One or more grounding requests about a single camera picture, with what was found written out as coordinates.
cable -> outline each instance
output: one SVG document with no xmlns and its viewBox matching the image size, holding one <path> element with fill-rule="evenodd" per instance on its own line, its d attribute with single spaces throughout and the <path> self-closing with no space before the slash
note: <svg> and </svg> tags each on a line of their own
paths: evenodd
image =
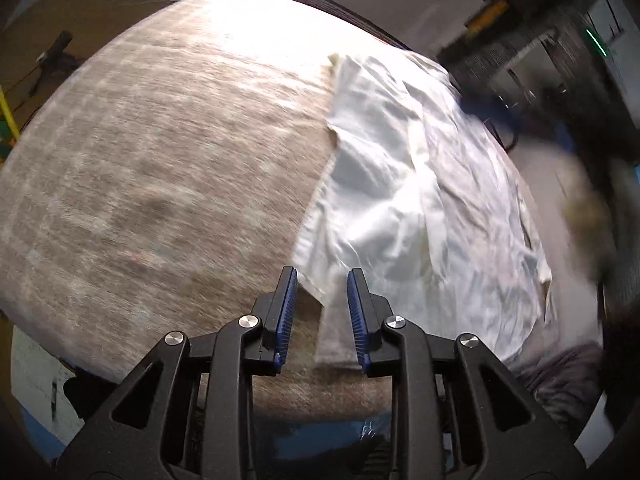
<svg viewBox="0 0 640 480">
<path fill-rule="evenodd" d="M 17 105 L 17 107 L 15 107 L 13 110 L 11 110 L 11 112 L 12 113 L 17 112 L 20 108 L 22 108 L 22 105 L 25 104 L 28 100 L 29 100 L 28 97 L 26 99 L 23 99 L 22 102 L 20 102 L 20 104 Z"/>
<path fill-rule="evenodd" d="M 42 105 L 38 106 L 33 112 L 31 112 L 31 115 L 27 118 L 26 121 L 24 121 L 24 124 L 20 127 L 20 132 L 22 132 L 27 127 L 27 124 L 29 124 L 31 122 L 31 120 L 33 119 L 33 116 L 41 108 L 42 108 Z"/>
<path fill-rule="evenodd" d="M 11 85 L 11 87 L 6 90 L 4 92 L 4 95 L 7 95 L 11 90 L 13 90 L 15 87 L 17 87 L 21 82 L 23 82 L 25 79 L 27 79 L 31 74 L 33 74 L 39 67 L 35 66 L 33 67 L 31 70 L 29 70 L 29 72 L 27 72 L 24 76 L 22 76 L 20 79 L 18 79 L 18 81 L 16 81 L 14 84 Z"/>
</svg>

wrinkled fabric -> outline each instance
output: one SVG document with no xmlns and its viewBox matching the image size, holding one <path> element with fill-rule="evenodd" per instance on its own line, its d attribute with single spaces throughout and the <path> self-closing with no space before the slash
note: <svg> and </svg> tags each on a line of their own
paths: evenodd
<svg viewBox="0 0 640 480">
<path fill-rule="evenodd" d="M 598 376 L 601 362 L 602 348 L 590 341 L 512 372 L 574 442 L 602 394 Z"/>
<path fill-rule="evenodd" d="M 327 123 L 338 147 L 292 254 L 323 306 L 317 362 L 355 362 L 353 267 L 394 313 L 439 336 L 475 333 L 502 360 L 537 319 L 554 320 L 543 293 L 551 272 L 517 179 L 484 125 L 460 111 L 442 67 L 391 48 L 339 56 Z"/>
</svg>

